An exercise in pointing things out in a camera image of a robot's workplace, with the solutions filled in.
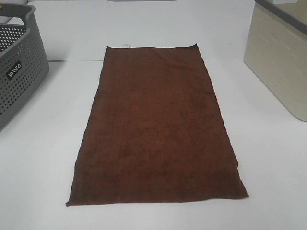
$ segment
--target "basket handle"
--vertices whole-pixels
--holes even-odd
[[[32,10],[31,7],[21,4],[0,3],[0,16],[20,18],[26,26],[26,15]]]

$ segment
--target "brown towel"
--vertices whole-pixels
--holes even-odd
[[[108,47],[67,206],[244,197],[197,45]]]

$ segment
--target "gray plastic basket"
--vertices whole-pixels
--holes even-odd
[[[24,23],[0,24],[0,130],[49,71],[34,11],[30,5],[0,4],[0,16],[17,17]]]

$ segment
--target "perforated pattern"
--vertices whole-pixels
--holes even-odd
[[[19,26],[0,25],[0,53],[24,35],[25,29]]]
[[[39,38],[29,35],[17,48],[0,60],[0,118],[41,73],[45,51]],[[20,61],[22,69],[9,80],[6,72]]]

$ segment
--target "beige storage box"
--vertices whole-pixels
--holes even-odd
[[[295,117],[307,121],[307,0],[278,2],[255,0],[244,62]]]

